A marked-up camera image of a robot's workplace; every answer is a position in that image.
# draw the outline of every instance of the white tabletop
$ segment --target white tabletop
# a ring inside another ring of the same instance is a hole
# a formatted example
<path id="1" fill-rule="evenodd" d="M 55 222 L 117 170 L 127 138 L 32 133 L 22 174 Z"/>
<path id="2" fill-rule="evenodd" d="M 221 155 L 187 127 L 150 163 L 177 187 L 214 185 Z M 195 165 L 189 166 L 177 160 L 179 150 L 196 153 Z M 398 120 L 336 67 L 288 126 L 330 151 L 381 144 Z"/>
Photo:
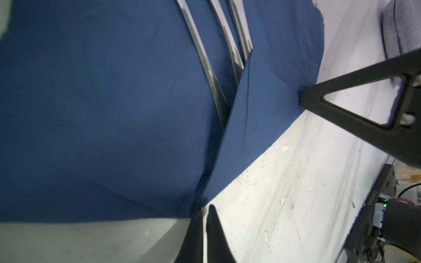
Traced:
<path id="1" fill-rule="evenodd" d="M 315 0 L 315 4 L 325 21 L 318 82 L 385 59 L 381 13 L 387 0 Z M 384 122 L 396 92 L 385 80 L 329 99 Z M 386 158 L 375 147 L 305 111 L 211 202 L 237 262 L 333 262 Z M 188 223 L 185 219 L 2 223 L 0 261 L 170 262 Z"/>

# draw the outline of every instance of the silverware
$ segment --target silverware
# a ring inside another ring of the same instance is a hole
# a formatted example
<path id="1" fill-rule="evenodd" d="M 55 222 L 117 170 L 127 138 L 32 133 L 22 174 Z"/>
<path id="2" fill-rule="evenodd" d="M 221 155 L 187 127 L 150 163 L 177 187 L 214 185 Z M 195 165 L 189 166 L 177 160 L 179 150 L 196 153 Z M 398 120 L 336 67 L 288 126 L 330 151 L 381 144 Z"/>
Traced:
<path id="1" fill-rule="evenodd" d="M 248 55 L 253 49 L 253 44 L 251 43 L 250 32 L 248 30 L 244 4 L 242 0 L 228 0 L 228 2 L 231 13 L 234 16 L 234 24 L 237 29 L 238 37 L 240 38 L 241 51 L 245 63 L 248 59 Z"/>
<path id="2" fill-rule="evenodd" d="M 234 36 L 231 33 L 228 22 L 226 21 L 224 11 L 222 10 L 219 0 L 209 0 L 212 4 L 213 10 L 215 11 L 219 23 L 221 24 L 222 30 L 225 35 L 226 43 L 228 45 L 229 54 L 231 56 L 232 66 L 234 67 L 235 80 L 237 85 L 240 81 L 242 71 L 244 69 L 244 64 L 242 63 L 240 52 L 238 51 L 237 44 L 235 43 Z"/>
<path id="3" fill-rule="evenodd" d="M 187 7 L 186 1 L 177 0 L 177 3 L 180 6 L 184 20 L 186 21 L 187 27 L 189 28 L 190 34 L 192 35 L 197 53 L 199 53 L 200 62 L 202 63 L 206 78 L 208 79 L 210 91 L 212 92 L 213 100 L 215 102 L 216 111 L 218 112 L 219 121 L 221 122 L 222 130 L 224 130 L 229 118 L 229 108 L 224 93 L 222 92 L 221 86 L 216 79 L 215 72 L 213 71 L 213 68 L 210 64 L 211 62 L 209 61 L 208 55 L 206 54 L 205 47 L 203 46 L 202 40 L 200 39 L 199 32 L 197 31 L 195 22 L 193 21 L 192 14 Z"/>

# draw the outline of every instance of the triangular hole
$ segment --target triangular hole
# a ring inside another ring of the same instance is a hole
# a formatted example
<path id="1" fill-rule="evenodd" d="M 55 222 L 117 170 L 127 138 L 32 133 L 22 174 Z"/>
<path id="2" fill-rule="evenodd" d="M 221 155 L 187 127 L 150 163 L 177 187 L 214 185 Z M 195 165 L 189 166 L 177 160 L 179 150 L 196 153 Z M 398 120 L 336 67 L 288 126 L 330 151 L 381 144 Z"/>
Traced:
<path id="1" fill-rule="evenodd" d="M 404 76 L 381 80 L 325 95 L 325 100 L 380 125 L 391 122 Z"/>

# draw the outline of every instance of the red wire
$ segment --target red wire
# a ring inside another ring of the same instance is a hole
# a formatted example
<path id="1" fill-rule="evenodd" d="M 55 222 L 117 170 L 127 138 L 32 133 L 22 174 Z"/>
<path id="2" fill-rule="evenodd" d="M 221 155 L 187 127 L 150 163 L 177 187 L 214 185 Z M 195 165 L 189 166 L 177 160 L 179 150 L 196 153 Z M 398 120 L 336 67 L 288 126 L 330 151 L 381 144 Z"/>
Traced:
<path id="1" fill-rule="evenodd" d="M 402 201 L 407 201 L 410 202 L 411 205 L 417 205 L 417 203 L 415 203 L 414 200 L 410 199 L 410 198 L 406 198 L 406 197 L 394 197 L 392 199 L 397 199 L 397 200 L 402 200 Z"/>

